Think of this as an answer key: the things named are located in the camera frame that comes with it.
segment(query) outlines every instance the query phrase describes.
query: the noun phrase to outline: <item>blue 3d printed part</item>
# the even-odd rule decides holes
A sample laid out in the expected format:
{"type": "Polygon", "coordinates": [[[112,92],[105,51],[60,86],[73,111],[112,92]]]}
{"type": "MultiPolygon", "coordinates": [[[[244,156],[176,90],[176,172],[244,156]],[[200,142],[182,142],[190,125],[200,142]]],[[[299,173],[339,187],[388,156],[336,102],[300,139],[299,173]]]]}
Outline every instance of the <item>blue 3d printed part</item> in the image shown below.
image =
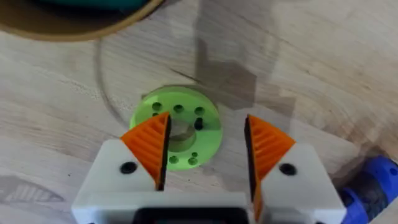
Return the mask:
{"type": "Polygon", "coordinates": [[[398,165],[384,157],[368,160],[340,190],[347,208],[343,224],[367,224],[398,196],[398,165]]]}

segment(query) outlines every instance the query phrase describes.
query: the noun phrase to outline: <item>green spool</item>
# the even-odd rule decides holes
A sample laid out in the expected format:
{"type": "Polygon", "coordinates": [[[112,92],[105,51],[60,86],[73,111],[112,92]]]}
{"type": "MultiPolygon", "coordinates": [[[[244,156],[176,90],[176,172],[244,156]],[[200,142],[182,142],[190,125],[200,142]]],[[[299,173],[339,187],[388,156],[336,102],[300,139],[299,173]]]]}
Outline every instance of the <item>green spool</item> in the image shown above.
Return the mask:
{"type": "Polygon", "coordinates": [[[192,169],[214,156],[223,137],[220,116],[215,105],[195,90],[169,86],[149,93],[135,110],[130,128],[166,111],[172,119],[168,170],[192,169]],[[203,120],[203,129],[197,125],[195,129],[198,118],[203,120]]]}

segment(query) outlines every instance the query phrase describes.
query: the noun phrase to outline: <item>center hole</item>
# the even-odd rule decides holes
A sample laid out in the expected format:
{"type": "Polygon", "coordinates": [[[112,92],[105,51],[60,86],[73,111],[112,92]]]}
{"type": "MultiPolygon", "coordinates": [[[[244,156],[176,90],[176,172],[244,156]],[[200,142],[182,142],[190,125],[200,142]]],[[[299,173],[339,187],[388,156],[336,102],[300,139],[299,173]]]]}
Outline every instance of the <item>center hole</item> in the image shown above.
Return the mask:
{"type": "Polygon", "coordinates": [[[195,128],[182,120],[172,119],[172,129],[169,139],[169,150],[183,152],[188,150],[196,140],[195,128]]]}

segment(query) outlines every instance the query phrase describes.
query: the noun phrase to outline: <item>wooden table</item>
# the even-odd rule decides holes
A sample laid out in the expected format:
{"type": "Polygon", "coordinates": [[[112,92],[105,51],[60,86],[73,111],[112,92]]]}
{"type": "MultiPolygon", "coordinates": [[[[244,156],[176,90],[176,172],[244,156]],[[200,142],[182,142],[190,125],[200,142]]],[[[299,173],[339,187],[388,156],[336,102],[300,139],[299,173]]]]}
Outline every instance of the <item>wooden table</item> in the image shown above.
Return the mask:
{"type": "MultiPolygon", "coordinates": [[[[167,190],[248,192],[248,113],[313,144],[336,183],[367,156],[398,159],[397,9],[395,0],[168,0],[102,40],[1,33],[0,223],[74,223],[70,204],[100,145],[165,85],[203,91],[224,126],[212,161],[168,172],[167,190]]],[[[395,202],[373,223],[397,214],[395,202]]]]}

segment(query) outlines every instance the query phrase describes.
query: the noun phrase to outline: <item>orange ridged gripper pad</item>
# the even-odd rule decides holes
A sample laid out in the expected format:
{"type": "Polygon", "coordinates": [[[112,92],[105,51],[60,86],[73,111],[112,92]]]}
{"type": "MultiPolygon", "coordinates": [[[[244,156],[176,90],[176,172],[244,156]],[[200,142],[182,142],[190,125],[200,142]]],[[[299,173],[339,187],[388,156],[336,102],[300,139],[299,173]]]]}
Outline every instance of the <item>orange ridged gripper pad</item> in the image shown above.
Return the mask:
{"type": "Polygon", "coordinates": [[[155,180],[157,190],[164,188],[170,127],[169,112],[166,112],[151,117],[120,137],[155,180]]]}
{"type": "Polygon", "coordinates": [[[256,177],[262,180],[295,141],[268,122],[252,115],[248,115],[248,118],[256,177]]]}
{"type": "Polygon", "coordinates": [[[254,216],[258,221],[262,210],[261,180],[295,141],[278,128],[252,115],[246,118],[244,133],[248,149],[251,198],[254,216]]]}

